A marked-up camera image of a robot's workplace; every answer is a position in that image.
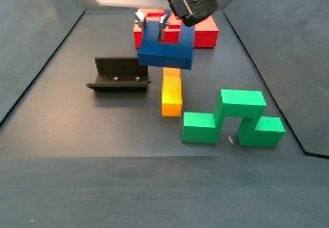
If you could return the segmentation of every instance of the yellow block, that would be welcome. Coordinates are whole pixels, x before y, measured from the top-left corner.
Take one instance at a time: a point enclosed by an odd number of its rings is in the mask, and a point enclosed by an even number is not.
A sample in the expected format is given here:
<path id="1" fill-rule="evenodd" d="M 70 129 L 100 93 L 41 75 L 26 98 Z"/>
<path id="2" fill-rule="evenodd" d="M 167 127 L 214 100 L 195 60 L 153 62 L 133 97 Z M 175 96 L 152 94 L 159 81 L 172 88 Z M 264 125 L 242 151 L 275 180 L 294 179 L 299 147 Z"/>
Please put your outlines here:
<path id="1" fill-rule="evenodd" d="M 163 67 L 161 116 L 180 116 L 180 70 Z"/>

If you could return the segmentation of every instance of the gray wall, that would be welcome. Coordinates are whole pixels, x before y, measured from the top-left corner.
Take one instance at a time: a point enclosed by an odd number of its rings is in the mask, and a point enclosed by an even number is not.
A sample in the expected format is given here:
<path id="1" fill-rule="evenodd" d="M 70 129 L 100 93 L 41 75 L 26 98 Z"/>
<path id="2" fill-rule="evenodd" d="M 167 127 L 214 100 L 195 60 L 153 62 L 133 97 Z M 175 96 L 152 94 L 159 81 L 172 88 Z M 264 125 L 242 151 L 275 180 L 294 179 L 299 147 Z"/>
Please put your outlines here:
<path id="1" fill-rule="evenodd" d="M 0 0 L 0 123 L 81 14 L 73 0 Z"/>
<path id="2" fill-rule="evenodd" d="M 329 155 L 329 0 L 232 0 L 224 14 L 306 152 Z"/>

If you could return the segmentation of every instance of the black holder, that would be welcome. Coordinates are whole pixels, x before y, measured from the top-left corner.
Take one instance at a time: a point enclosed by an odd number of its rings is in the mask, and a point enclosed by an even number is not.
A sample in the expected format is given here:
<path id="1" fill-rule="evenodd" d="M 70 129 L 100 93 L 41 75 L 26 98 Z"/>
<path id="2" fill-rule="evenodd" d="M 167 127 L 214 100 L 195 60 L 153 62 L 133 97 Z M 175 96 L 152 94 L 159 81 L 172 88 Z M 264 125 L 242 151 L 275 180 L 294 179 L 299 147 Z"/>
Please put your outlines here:
<path id="1" fill-rule="evenodd" d="M 96 91 L 148 89 L 148 67 L 139 65 L 137 58 L 95 58 L 95 62 L 99 75 L 95 84 L 87 84 L 91 89 Z"/>

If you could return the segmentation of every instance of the green l-shaped block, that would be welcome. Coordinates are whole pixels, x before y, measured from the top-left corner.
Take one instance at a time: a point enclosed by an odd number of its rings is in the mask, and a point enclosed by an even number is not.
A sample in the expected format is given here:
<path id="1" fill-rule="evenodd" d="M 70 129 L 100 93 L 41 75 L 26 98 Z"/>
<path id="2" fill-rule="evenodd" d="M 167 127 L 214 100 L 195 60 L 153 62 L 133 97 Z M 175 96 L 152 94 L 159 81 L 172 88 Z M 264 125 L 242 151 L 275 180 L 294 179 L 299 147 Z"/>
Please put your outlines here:
<path id="1" fill-rule="evenodd" d="M 239 144 L 274 147 L 284 129 L 278 117 L 262 116 L 266 106 L 260 91 L 223 89 L 212 114 L 183 113 L 181 141 L 216 144 L 224 118 L 236 116 Z"/>

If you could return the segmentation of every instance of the red block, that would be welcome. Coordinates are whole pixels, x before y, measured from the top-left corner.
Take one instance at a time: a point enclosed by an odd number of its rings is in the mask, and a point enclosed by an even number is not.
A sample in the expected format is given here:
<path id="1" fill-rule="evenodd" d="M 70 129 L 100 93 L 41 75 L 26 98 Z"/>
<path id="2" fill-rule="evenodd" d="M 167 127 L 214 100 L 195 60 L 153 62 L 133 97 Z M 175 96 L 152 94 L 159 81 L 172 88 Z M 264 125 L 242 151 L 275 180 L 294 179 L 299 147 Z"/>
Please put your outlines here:
<path id="1" fill-rule="evenodd" d="M 159 17 L 164 15 L 164 10 L 140 9 L 143 15 L 151 21 L 159 21 Z M 160 42 L 177 43 L 180 36 L 180 20 L 171 14 L 168 18 L 169 26 L 164 29 L 164 39 Z M 219 36 L 219 30 L 210 16 L 204 21 L 195 25 L 193 48 L 214 48 Z M 141 43 L 143 33 L 137 25 L 133 27 L 135 47 L 139 48 Z"/>

